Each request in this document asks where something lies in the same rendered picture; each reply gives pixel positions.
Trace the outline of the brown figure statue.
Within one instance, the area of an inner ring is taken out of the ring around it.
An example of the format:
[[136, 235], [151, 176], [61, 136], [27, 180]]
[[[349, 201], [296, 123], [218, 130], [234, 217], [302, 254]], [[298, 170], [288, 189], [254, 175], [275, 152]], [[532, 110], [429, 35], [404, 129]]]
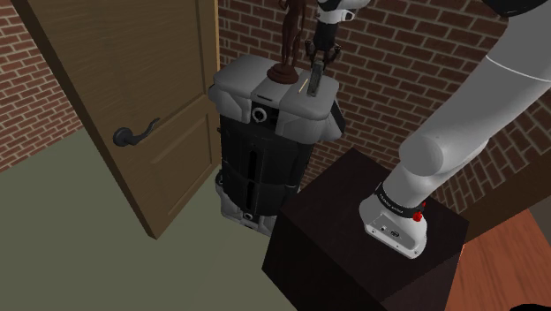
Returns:
[[291, 85], [298, 81], [298, 74], [293, 62], [296, 52], [295, 41], [299, 35], [298, 17], [302, 9], [299, 0], [279, 0], [278, 4], [283, 10], [286, 10], [281, 30], [281, 62], [274, 64], [267, 71], [267, 76], [274, 82]]

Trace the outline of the grey remote control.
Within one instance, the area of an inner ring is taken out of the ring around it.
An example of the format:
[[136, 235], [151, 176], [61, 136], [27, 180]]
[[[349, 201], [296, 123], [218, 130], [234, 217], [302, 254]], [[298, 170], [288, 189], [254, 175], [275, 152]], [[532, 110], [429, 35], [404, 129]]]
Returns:
[[311, 68], [311, 75], [308, 83], [307, 94], [315, 97], [319, 90], [321, 77], [323, 75], [324, 63], [321, 60], [315, 60]]

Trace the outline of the grey and black toilet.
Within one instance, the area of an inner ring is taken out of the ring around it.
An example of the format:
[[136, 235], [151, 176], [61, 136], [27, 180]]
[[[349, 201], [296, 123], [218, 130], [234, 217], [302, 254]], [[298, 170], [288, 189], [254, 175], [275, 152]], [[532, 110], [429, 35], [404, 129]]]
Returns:
[[217, 72], [208, 90], [220, 114], [221, 213], [267, 236], [280, 208], [299, 192], [314, 145], [345, 132], [335, 79], [322, 75], [315, 97], [306, 93], [309, 81], [298, 94], [311, 71], [295, 69], [298, 81], [284, 85], [267, 76], [274, 64], [244, 55]]

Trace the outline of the brown wooden door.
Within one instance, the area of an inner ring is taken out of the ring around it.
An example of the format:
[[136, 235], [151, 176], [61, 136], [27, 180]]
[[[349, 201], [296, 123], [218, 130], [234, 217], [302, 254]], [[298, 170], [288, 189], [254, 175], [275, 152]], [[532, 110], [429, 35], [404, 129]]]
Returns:
[[11, 0], [146, 233], [221, 162], [218, 0]]

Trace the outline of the dark robot stand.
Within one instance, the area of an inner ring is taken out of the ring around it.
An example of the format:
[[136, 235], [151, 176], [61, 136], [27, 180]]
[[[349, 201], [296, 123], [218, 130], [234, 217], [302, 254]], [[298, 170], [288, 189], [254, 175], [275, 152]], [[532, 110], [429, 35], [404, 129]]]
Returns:
[[262, 269], [297, 311], [445, 311], [469, 223], [428, 198], [423, 253], [385, 246], [359, 204], [388, 174], [351, 148], [281, 208]]

